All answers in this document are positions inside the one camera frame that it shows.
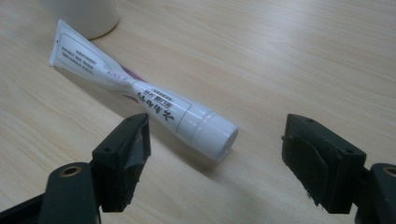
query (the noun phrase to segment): black mechanical part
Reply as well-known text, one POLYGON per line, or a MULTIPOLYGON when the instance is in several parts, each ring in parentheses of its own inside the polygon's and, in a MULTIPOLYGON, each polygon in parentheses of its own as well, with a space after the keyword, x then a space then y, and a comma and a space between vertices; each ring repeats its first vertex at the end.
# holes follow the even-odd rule
POLYGON ((53 171, 44 194, 0 213, 0 223, 100 223, 98 207, 121 212, 151 154, 149 115, 125 119, 92 153, 53 171))
POLYGON ((396 223, 396 166, 363 167, 366 154, 318 122, 288 115, 282 159, 330 214, 359 207, 355 222, 396 223))

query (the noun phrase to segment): cup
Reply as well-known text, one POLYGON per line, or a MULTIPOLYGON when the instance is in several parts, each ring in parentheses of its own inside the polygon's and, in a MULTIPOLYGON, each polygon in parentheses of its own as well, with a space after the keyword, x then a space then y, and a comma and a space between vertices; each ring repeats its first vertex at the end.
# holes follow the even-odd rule
POLYGON ((105 35, 119 20, 115 0, 39 0, 55 19, 67 22, 87 39, 105 35))

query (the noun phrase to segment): tube cap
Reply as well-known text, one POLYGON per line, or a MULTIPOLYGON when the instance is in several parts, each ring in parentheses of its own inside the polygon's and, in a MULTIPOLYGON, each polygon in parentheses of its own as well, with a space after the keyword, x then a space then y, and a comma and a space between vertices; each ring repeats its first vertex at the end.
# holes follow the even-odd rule
POLYGON ((221 161, 231 149, 237 134, 237 126, 214 114, 194 137, 192 147, 213 161, 221 161))

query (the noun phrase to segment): tube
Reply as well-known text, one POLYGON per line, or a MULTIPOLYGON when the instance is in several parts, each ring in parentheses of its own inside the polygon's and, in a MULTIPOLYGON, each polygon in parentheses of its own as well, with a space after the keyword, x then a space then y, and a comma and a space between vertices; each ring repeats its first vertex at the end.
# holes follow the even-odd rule
POLYGON ((237 136, 237 126, 212 109, 130 77, 116 61, 62 20, 56 29, 49 66, 134 97, 169 131, 211 160, 222 160, 237 136))

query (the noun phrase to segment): table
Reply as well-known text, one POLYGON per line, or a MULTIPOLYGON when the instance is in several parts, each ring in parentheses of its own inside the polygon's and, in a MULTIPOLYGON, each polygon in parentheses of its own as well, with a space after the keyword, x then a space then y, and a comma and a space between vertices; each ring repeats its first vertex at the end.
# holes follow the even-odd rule
MULTIPOLYGON (((353 223, 306 195, 281 160, 289 113, 396 162, 396 2, 117 0, 92 42, 146 81, 239 126, 209 161, 150 120, 152 156, 132 204, 103 223, 353 223)), ((37 1, 0 2, 0 210, 45 190, 136 102, 48 67, 56 21, 37 1)))

